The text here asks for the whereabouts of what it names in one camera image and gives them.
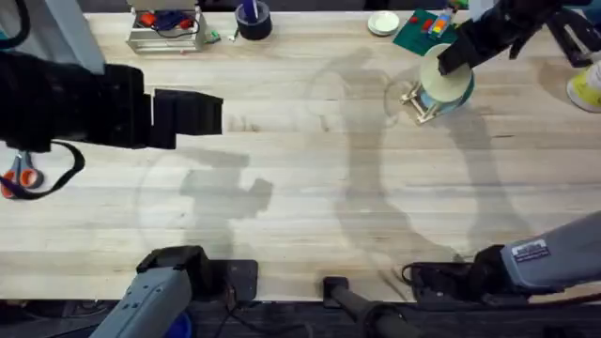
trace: red object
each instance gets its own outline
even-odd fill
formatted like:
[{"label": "red object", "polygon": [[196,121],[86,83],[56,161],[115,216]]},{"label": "red object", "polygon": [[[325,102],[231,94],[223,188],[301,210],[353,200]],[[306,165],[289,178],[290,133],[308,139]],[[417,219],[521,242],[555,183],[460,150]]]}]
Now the red object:
[{"label": "red object", "polygon": [[424,25],[422,26],[422,31],[426,32],[428,29],[430,29],[430,26],[432,26],[432,23],[434,23],[434,20],[432,20],[432,19],[426,20]]},{"label": "red object", "polygon": [[188,29],[191,28],[193,25],[194,21],[192,19],[185,19],[179,23],[179,27],[181,27],[181,29]]},{"label": "red object", "polygon": [[144,13],[140,17],[140,23],[146,27],[151,27],[157,21],[157,17],[152,13]]}]

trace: sticker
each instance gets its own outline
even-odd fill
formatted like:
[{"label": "sticker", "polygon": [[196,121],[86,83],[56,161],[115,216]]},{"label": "sticker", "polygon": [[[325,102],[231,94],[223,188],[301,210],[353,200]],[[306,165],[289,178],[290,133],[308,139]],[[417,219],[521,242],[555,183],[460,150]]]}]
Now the sticker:
[{"label": "sticker", "polygon": [[551,255],[544,239],[538,239],[511,249],[517,263],[528,262]]}]

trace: small white dish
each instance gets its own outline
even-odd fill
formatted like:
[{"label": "small white dish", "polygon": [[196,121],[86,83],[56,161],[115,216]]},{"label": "small white dish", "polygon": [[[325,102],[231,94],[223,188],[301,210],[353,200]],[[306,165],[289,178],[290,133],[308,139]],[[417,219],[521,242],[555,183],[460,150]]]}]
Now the small white dish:
[{"label": "small white dish", "polygon": [[396,14],[389,10],[377,11],[369,17],[367,28],[379,37],[387,37],[394,34],[401,20]]}]

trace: black cable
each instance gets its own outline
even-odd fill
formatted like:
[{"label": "black cable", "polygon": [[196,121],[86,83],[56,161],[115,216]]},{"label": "black cable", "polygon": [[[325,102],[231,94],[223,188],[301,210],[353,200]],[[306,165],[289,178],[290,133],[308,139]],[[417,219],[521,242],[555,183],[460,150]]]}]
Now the black cable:
[{"label": "black cable", "polygon": [[213,338],[219,338],[219,336],[222,334],[225,323],[227,323],[227,319],[229,319],[229,317],[231,316],[229,309],[227,309],[227,305],[225,305],[225,311],[226,311],[225,317],[222,319],[222,322],[219,324],[219,327],[215,331],[215,334],[213,334]]},{"label": "black cable", "polygon": [[232,318],[236,319],[240,324],[242,324],[243,326],[245,326],[249,330],[254,331],[256,333],[263,334],[263,335],[267,335],[267,336],[279,336],[279,335],[291,332],[293,330],[307,329],[309,338],[313,337],[313,330],[311,330],[311,327],[309,325],[304,324],[304,323],[303,324],[285,325],[285,326],[282,326],[282,327],[276,328],[276,329],[265,329],[265,328],[259,328],[255,324],[247,322],[243,318],[241,318],[238,315],[234,314],[234,311],[230,312],[230,316]]},{"label": "black cable", "polygon": [[198,34],[198,32],[200,32],[200,22],[198,22],[198,20],[196,20],[196,18],[193,18],[193,20],[196,23],[196,31],[185,32],[185,33],[177,34],[175,36],[166,36],[163,33],[161,33],[161,31],[158,30],[156,27],[150,27],[150,29],[155,31],[155,33],[157,33],[161,38],[181,38],[181,37],[185,37],[185,36],[189,36],[189,35],[193,35],[193,34]]},{"label": "black cable", "polygon": [[21,18],[21,30],[13,38],[0,39],[0,49],[10,49],[21,45],[31,32],[31,20],[29,19],[29,11],[24,0],[15,0],[17,11]]},{"label": "black cable", "polygon": [[[420,263],[412,263],[407,264],[401,269],[401,280],[407,286],[410,287],[419,287],[416,286],[411,279],[407,278],[405,271],[411,268],[420,268],[424,269],[425,267],[421,266]],[[401,306],[410,308],[415,311],[422,312],[433,312],[433,313],[450,313],[450,312],[486,312],[486,311],[520,311],[520,310],[545,310],[545,309],[557,309],[560,307],[566,306],[575,306],[582,305],[585,303],[590,303],[594,301],[601,301],[601,293],[595,293],[587,296],[579,296],[574,297],[568,300],[554,300],[543,303],[529,303],[529,304],[515,304],[515,305],[474,305],[471,307],[457,307],[457,308],[448,308],[448,309],[428,309],[424,308],[420,305],[415,304],[403,304]]]},{"label": "black cable", "polygon": [[93,325],[88,325],[88,326],[85,326],[85,327],[82,327],[82,328],[79,328],[79,329],[68,330],[68,331],[65,331],[65,332],[61,332],[61,333],[52,335],[52,336],[50,336],[48,338],[60,338],[60,337],[64,337],[64,336],[67,336],[67,335],[72,335],[75,332],[79,332],[79,331],[83,331],[83,330],[89,330],[89,329],[96,328],[98,325],[99,324],[93,324]]},{"label": "black cable", "polygon": [[227,319],[229,319],[230,317],[236,319],[236,321],[238,321],[242,326],[244,326],[248,330],[251,330],[255,333],[259,333],[259,334],[266,335],[266,336],[271,336],[271,337],[280,336],[282,334],[291,332],[293,330],[298,330],[298,329],[306,329],[307,330],[307,338],[313,338],[313,336],[314,336],[313,328],[308,323],[285,325],[285,326],[275,328],[275,329],[259,328],[255,324],[249,323],[242,317],[236,315],[235,312],[236,312],[236,310],[239,310],[239,309],[241,309],[241,306],[239,303],[236,303],[236,305],[234,306],[234,308],[232,310],[230,310],[227,307],[227,304],[225,305],[226,315],[222,319],[222,322],[219,324],[219,327],[217,328],[217,330],[215,331],[213,338],[219,338],[219,336],[221,335],[221,333],[223,331],[223,327],[225,326],[225,323],[227,322]]},{"label": "black cable", "polygon": [[88,318],[90,316],[94,316],[94,315],[100,315],[103,313],[106,313],[110,310],[110,307],[107,306],[106,304],[104,304],[103,301],[99,302],[99,305],[97,305],[97,309],[91,309],[91,308],[85,308],[82,307],[86,310],[95,310],[93,312],[87,313],[87,314],[80,314],[80,315],[44,315],[44,314],[38,314],[35,313],[33,311],[31,311],[31,309],[28,309],[27,306],[23,307],[21,309],[21,311],[23,312],[24,315],[27,315],[33,319],[37,319],[37,320],[50,320],[50,319],[78,319],[78,318]]}]

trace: white plate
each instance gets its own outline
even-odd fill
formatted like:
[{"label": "white plate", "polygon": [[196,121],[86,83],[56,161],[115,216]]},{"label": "white plate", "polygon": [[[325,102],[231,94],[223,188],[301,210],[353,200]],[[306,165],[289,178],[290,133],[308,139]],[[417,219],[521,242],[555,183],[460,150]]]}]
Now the white plate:
[{"label": "white plate", "polygon": [[398,29],[401,20],[389,10],[377,11],[369,17],[367,28],[377,36],[385,37]]},{"label": "white plate", "polygon": [[420,65],[420,82],[432,99],[449,103],[461,99],[470,87],[473,73],[466,64],[445,76],[440,75],[439,55],[449,46],[448,43],[436,45],[424,55]]}]

